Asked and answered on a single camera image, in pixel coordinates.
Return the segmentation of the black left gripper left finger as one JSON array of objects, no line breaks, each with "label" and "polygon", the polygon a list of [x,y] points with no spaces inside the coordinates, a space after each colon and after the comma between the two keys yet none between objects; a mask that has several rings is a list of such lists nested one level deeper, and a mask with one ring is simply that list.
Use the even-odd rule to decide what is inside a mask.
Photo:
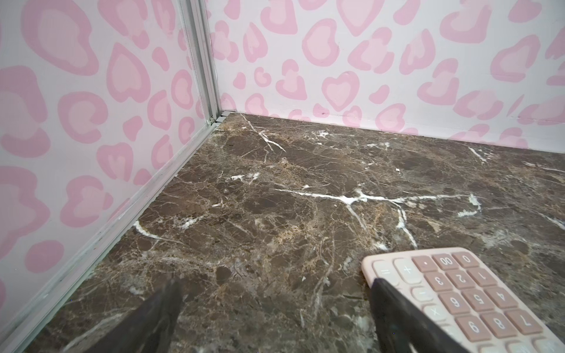
[{"label": "black left gripper left finger", "polygon": [[86,352],[168,352],[181,309],[181,285],[172,279]]}]

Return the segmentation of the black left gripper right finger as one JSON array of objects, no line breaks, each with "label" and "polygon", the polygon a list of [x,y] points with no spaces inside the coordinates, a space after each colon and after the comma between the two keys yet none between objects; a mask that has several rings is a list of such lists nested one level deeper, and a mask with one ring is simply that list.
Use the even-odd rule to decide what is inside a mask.
[{"label": "black left gripper right finger", "polygon": [[466,352],[387,280],[371,285],[369,303],[381,352]]}]

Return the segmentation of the pink desk calculator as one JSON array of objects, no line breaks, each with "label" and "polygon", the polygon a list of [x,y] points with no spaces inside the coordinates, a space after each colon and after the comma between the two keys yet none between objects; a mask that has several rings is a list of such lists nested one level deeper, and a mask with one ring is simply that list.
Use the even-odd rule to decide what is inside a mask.
[{"label": "pink desk calculator", "polygon": [[471,251],[452,247],[365,257],[382,278],[469,352],[563,352],[564,344]]}]

